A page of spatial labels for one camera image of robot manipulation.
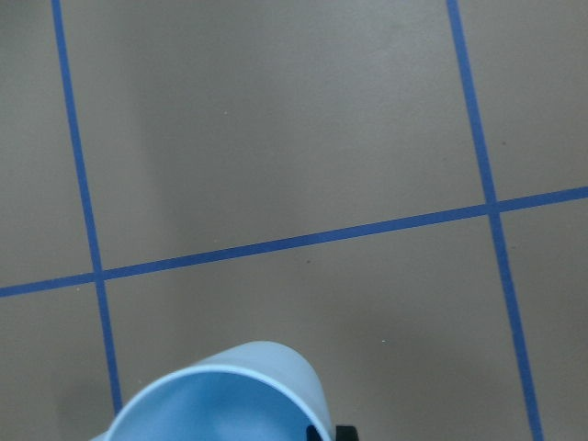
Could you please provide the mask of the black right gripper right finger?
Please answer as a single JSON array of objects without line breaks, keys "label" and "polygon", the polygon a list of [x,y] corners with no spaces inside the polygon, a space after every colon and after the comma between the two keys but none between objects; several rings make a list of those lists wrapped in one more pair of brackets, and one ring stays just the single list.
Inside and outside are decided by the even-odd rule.
[{"label": "black right gripper right finger", "polygon": [[356,441],[356,428],[352,425],[337,425],[335,429],[336,441]]}]

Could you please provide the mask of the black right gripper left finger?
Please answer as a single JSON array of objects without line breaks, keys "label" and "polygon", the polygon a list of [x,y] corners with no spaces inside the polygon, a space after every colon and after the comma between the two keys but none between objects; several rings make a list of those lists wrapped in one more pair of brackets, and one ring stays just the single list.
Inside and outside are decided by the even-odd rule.
[{"label": "black right gripper left finger", "polygon": [[319,434],[315,426],[309,425],[306,429],[307,441],[322,441],[322,437]]}]

